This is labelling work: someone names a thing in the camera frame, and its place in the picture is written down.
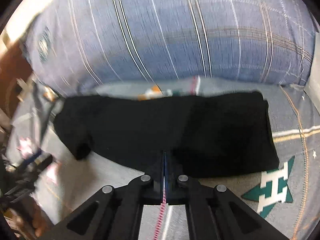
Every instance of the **white stripe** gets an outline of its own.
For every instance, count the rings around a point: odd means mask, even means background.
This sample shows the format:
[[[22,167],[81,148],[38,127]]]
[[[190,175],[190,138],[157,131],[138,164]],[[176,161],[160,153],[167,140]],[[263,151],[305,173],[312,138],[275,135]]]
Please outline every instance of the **white stripe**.
[[[62,81],[67,85],[67,86],[70,86],[69,83],[65,80],[65,78],[63,76],[60,76]]]
[[[299,15],[300,15],[300,20],[301,20],[301,27],[302,27],[302,45],[303,45],[303,50],[302,50],[302,57],[301,57],[301,62],[300,62],[300,66],[299,66],[299,76],[302,76],[303,70],[300,73],[300,69],[301,69],[301,65],[302,65],[302,61],[304,58],[304,33],[303,33],[303,23],[302,23],[302,16],[301,16],[301,11],[299,8],[299,5],[297,4],[298,7],[298,11],[299,11]]]
[[[275,9],[275,8],[272,8],[272,7],[268,7],[268,9],[269,9],[270,11],[273,11],[273,12],[276,12],[276,13],[282,15],[283,17],[288,18],[292,23],[294,23],[294,24],[297,25],[298,27],[301,27],[301,25],[300,25],[299,23],[297,23],[296,21],[294,21],[289,15],[284,14],[282,11],[279,11],[278,9]],[[306,28],[303,28],[303,30],[304,30],[309,36],[313,37],[313,35],[312,35],[310,32],[308,32],[308,30],[307,30]]]
[[[170,220],[171,220],[171,215],[172,215],[172,209],[173,209],[173,206],[169,206],[169,210],[168,210],[167,218],[165,220],[165,226],[164,226],[161,240],[165,240],[167,237],[167,233],[168,233],[168,229],[169,229],[169,225],[170,225]]]
[[[271,29],[271,21],[270,21],[270,17],[269,17],[269,12],[268,12],[268,7],[266,4],[265,0],[262,0],[262,3],[265,7],[265,11],[266,11],[266,15],[267,15],[267,20],[268,20],[268,24],[269,24],[269,29],[270,29],[270,39],[271,39],[271,56],[270,56],[270,64],[269,64],[269,68],[268,71],[266,73],[266,76],[263,79],[263,82],[265,82],[268,78],[269,72],[271,70],[271,63],[272,63],[272,58],[273,58],[273,37],[272,37],[272,29]]]
[[[55,81],[55,79],[53,78],[53,76],[52,76],[52,75],[49,75],[49,76],[51,77],[52,81],[56,84],[57,88],[60,89],[61,92],[63,92],[63,93],[67,96],[68,94],[67,94],[61,87],[59,87],[59,85],[57,84],[57,82]]]
[[[64,81],[67,83],[68,86],[70,86],[70,84],[68,83],[68,81],[63,77]]]
[[[86,60],[86,62],[88,63],[88,60],[85,56],[85,53],[84,53],[84,50],[83,50],[83,47],[82,47],[82,43],[81,43],[81,40],[80,40],[80,35],[79,35],[79,32],[78,32],[78,28],[77,28],[77,23],[76,23],[76,17],[74,16],[74,7],[73,7],[73,0],[68,0],[69,1],[69,10],[70,10],[70,17],[71,17],[71,23],[72,23],[72,29],[73,29],[73,32],[76,36],[76,41],[78,43],[78,49],[79,49],[79,52],[80,52],[80,56],[81,56],[81,59],[82,59],[82,62],[86,68],[86,70],[88,71],[88,73],[92,76],[92,78],[95,80],[95,82],[99,85],[99,82],[95,79],[95,77],[91,74],[91,72],[89,71],[89,69],[87,68],[87,65],[86,63],[84,62],[84,58]],[[92,68],[89,66],[90,70],[92,71],[92,73],[97,77],[97,75],[93,72]]]
[[[88,0],[88,1],[89,1],[89,7],[90,7],[90,13],[91,13],[91,18],[92,18],[93,26],[94,26],[94,29],[95,29],[95,31],[96,31],[96,34],[97,34],[97,38],[98,38],[100,47],[101,47],[101,49],[102,49],[103,56],[104,56],[106,62],[108,63],[109,67],[112,69],[113,73],[118,77],[118,79],[121,80],[121,78],[120,78],[119,75],[116,73],[116,71],[111,67],[110,62],[109,62],[108,59],[107,59],[106,53],[105,53],[105,51],[104,51],[104,49],[103,49],[103,46],[102,46],[102,44],[101,44],[101,40],[100,40],[100,37],[99,37],[99,34],[98,34],[96,22],[95,22],[94,17],[93,17],[93,12],[92,12],[92,7],[91,7],[91,1],[90,1],[90,0]]]
[[[174,67],[174,65],[173,65],[172,58],[171,58],[171,55],[170,55],[170,53],[169,53],[169,49],[168,49],[168,47],[167,47],[167,43],[166,43],[166,41],[165,41],[165,39],[164,39],[164,34],[163,34],[163,31],[162,31],[162,27],[161,27],[161,25],[160,25],[160,21],[159,21],[158,13],[157,13],[157,10],[156,10],[155,2],[154,2],[153,0],[151,0],[151,1],[152,1],[153,9],[155,10],[155,13],[156,13],[156,18],[157,18],[157,21],[158,21],[158,24],[159,24],[159,27],[160,27],[160,31],[161,31],[161,35],[162,35],[162,38],[163,38],[163,41],[164,41],[165,48],[166,48],[166,50],[167,50],[167,52],[168,52],[168,55],[169,55],[169,58],[170,58],[170,61],[171,61],[173,70],[174,70],[174,72],[175,72],[175,74],[176,74],[176,76],[177,76],[177,79],[179,79],[178,74],[177,74],[177,72],[176,72],[176,69],[175,69],[175,67]]]
[[[260,76],[260,79],[259,81],[261,82],[262,78],[263,78],[263,74],[264,74],[264,71],[266,69],[266,66],[267,66],[267,61],[268,61],[268,53],[269,53],[269,44],[268,44],[268,30],[267,30],[267,25],[266,25],[266,20],[264,18],[264,14],[263,14],[263,8],[262,8],[262,5],[261,5],[261,1],[260,0],[257,0],[258,1],[258,4],[259,4],[259,8],[260,8],[260,12],[261,12],[261,16],[262,16],[262,21],[263,21],[263,27],[264,27],[264,31],[266,33],[266,42],[267,42],[267,52],[266,52],[266,60],[264,62],[264,67],[263,67],[263,72]]]
[[[290,61],[290,65],[289,65],[287,71],[285,72],[285,75],[283,76],[283,78],[279,82],[280,85],[284,82],[285,77],[289,74],[289,71],[291,69],[291,65],[292,65],[292,62]]]
[[[190,12],[191,12],[191,15],[192,15],[193,24],[194,24],[194,26],[196,28],[196,33],[197,33],[197,38],[198,38],[198,43],[199,43],[199,48],[200,48],[200,53],[201,53],[201,60],[202,60],[204,77],[207,78],[207,73],[205,71],[205,65],[204,65],[204,56],[203,56],[203,51],[202,51],[202,45],[201,45],[201,41],[200,41],[199,30],[198,30],[198,26],[197,26],[197,22],[196,22],[196,17],[195,17],[195,14],[193,12],[191,0],[188,0],[188,5],[189,5],[189,9],[190,9]]]
[[[296,3],[295,0],[291,0],[292,3],[294,4],[294,10],[296,11],[296,14],[297,14],[297,18],[298,18],[298,28],[299,28],[299,36],[300,36],[300,39],[302,40],[302,45],[303,45],[303,48],[302,48],[302,57],[301,57],[301,61],[300,61],[300,65],[299,65],[299,73],[298,73],[298,76],[297,78],[299,78],[301,75],[300,75],[300,68],[301,68],[301,65],[302,65],[302,61],[303,61],[303,58],[304,58],[304,38],[301,37],[301,33],[300,33],[300,27],[302,27],[302,35],[303,35],[303,26],[300,26],[300,16],[301,16],[301,12],[300,14],[298,13],[298,10],[296,8],[296,6],[298,7],[298,4]]]
[[[310,128],[305,128],[305,129],[302,130],[302,132],[303,133],[309,133],[311,131],[318,130],[318,129],[320,129],[320,125],[312,126]],[[280,137],[280,136],[299,134],[299,133],[300,133],[300,131],[298,129],[293,129],[293,130],[287,130],[287,131],[282,131],[282,132],[273,132],[272,133],[272,137],[273,138],[277,138],[277,137]]]
[[[283,0],[279,0],[279,2],[280,2],[280,4],[281,4],[283,14],[286,15],[286,14],[287,14],[287,11],[285,10],[285,6],[284,6]],[[289,34],[288,19],[287,19],[287,17],[285,17],[284,20],[285,20],[285,26],[286,26],[287,32],[288,32],[288,40],[290,40],[290,34]]]
[[[197,86],[196,86],[196,95],[199,94],[199,90],[200,90],[200,84],[201,84],[201,78],[200,76],[198,76],[198,79],[197,79]]]
[[[240,74],[240,65],[241,65],[241,40],[240,40],[240,30],[239,30],[239,23],[238,23],[238,18],[237,18],[237,15],[236,15],[236,10],[235,10],[235,6],[233,5],[233,1],[232,0],[229,0],[230,4],[231,4],[231,9],[232,9],[232,12],[233,12],[233,16],[235,18],[235,22],[236,22],[236,26],[237,26],[237,29],[238,29],[238,38],[239,38],[239,66],[238,66],[238,73],[237,73],[237,76],[236,76],[236,79],[239,78],[239,74]]]
[[[124,31],[123,31],[123,28],[122,28],[122,25],[121,25],[121,21],[120,21],[120,17],[119,17],[119,12],[118,12],[117,5],[116,5],[116,0],[113,0],[113,5],[115,6],[115,10],[116,10],[116,14],[117,14],[119,26],[120,26],[120,29],[121,29],[121,32],[122,32],[122,36],[123,36],[123,38],[124,38],[124,42],[125,42],[125,44],[126,44],[126,46],[127,46],[127,50],[128,50],[128,52],[129,52],[129,54],[130,54],[133,62],[134,62],[135,65],[137,66],[137,68],[138,68],[138,70],[140,71],[141,75],[143,76],[143,78],[144,78],[146,81],[148,81],[148,79],[146,78],[146,76],[142,73],[141,69],[139,68],[139,66],[138,66],[137,62],[135,61],[135,59],[134,59],[134,57],[133,57],[133,55],[132,55],[132,53],[131,53],[131,50],[130,50],[130,48],[129,48],[127,39],[126,39],[126,37],[125,37],[125,35],[124,35]]]
[[[212,77],[211,57],[210,57],[210,51],[209,51],[209,43],[208,43],[208,39],[207,39],[207,31],[205,29],[205,25],[204,25],[204,21],[203,21],[203,17],[202,17],[202,13],[201,13],[201,9],[200,9],[200,5],[199,5],[199,1],[198,0],[196,0],[196,6],[197,6],[197,10],[198,10],[198,13],[199,13],[199,16],[200,16],[202,29],[203,29],[203,32],[204,32],[205,44],[207,46],[207,51],[208,51],[210,77]]]
[[[135,45],[134,45],[134,43],[133,43],[133,39],[132,39],[131,32],[130,32],[130,29],[129,29],[129,26],[128,26],[128,23],[127,23],[127,18],[125,17],[125,14],[124,14],[124,10],[123,10],[123,7],[122,7],[122,2],[121,2],[121,0],[119,0],[119,3],[120,3],[120,8],[121,8],[122,16],[123,16],[123,19],[124,19],[124,23],[125,23],[125,26],[126,26],[126,28],[127,28],[127,31],[128,31],[128,34],[129,34],[129,37],[130,37],[130,40],[131,40],[131,43],[132,43],[132,47],[133,47],[133,49],[134,49],[134,52],[136,53],[136,55],[137,55],[137,57],[138,57],[141,65],[142,65],[144,71],[147,73],[148,77],[149,77],[149,78],[151,79],[151,81],[154,83],[152,77],[150,76],[150,74],[149,74],[149,72],[147,71],[146,67],[145,67],[144,64],[142,63],[142,60],[141,60],[141,58],[140,58],[140,56],[139,56],[139,54],[138,54],[138,52],[137,52],[137,49],[136,49],[136,47],[135,47]]]

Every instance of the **patterned bedsheet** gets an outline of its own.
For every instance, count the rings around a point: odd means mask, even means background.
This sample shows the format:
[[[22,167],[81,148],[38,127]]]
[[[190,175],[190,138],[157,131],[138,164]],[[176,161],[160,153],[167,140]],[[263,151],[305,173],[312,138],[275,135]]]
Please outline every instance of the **patterned bedsheet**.
[[[181,95],[196,93],[203,96],[232,91],[261,91],[269,102],[273,140],[280,159],[279,169],[200,181],[210,187],[225,184],[287,237],[306,239],[320,219],[320,116],[300,87],[200,77],[158,82],[157,87],[163,94],[174,91]],[[150,98],[159,91],[148,83],[124,82],[99,86],[91,93]],[[44,86],[37,84],[20,104],[12,121],[14,129],[7,154],[16,163],[40,143],[42,150],[56,157],[56,163],[42,174],[34,198],[52,222],[57,223],[102,186],[119,187],[142,173],[95,153],[91,153],[86,160],[76,161],[52,126],[62,101],[53,104],[43,94]],[[189,239],[184,206],[145,206],[140,239]]]

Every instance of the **black cloth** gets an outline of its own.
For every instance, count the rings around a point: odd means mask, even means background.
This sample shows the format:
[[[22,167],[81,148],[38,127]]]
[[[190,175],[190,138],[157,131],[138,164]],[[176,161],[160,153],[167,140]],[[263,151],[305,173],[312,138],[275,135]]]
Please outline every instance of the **black cloth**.
[[[92,150],[140,171],[164,150],[195,178],[279,166],[268,103],[259,92],[146,101],[98,95],[67,98],[54,128],[76,159]]]

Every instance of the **pillow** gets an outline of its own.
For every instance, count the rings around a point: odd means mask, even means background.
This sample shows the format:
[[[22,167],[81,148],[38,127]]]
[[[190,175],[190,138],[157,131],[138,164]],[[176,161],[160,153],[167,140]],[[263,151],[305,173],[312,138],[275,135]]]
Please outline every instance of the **pillow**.
[[[315,26],[302,0],[55,0],[22,41],[62,96],[194,75],[305,85]]]

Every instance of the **pink pattern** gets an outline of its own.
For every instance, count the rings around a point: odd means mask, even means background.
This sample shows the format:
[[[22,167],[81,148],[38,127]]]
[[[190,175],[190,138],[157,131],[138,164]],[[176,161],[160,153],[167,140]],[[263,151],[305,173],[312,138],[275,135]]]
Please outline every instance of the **pink pattern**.
[[[21,151],[21,155],[24,159],[28,158],[30,155],[33,155],[32,153],[32,143],[29,138],[23,139],[21,138],[19,140],[20,146],[17,148],[19,151]]]
[[[198,80],[197,80],[197,77],[194,76],[194,77],[192,78],[190,95],[195,95],[195,94],[196,94],[197,81],[198,81]]]
[[[162,220],[163,220],[164,209],[165,209],[165,203],[166,203],[166,198],[165,198],[165,189],[164,189],[163,190],[163,199],[162,199],[162,203],[160,206],[160,213],[158,216],[153,240],[158,240],[158,237],[159,237],[159,233],[160,233],[160,229],[161,229],[161,225],[162,225]]]
[[[55,185],[58,185],[58,179],[57,179],[57,174],[58,174],[58,170],[60,167],[61,163],[57,162],[57,163],[52,163],[47,170],[47,178],[49,181],[53,182]]]

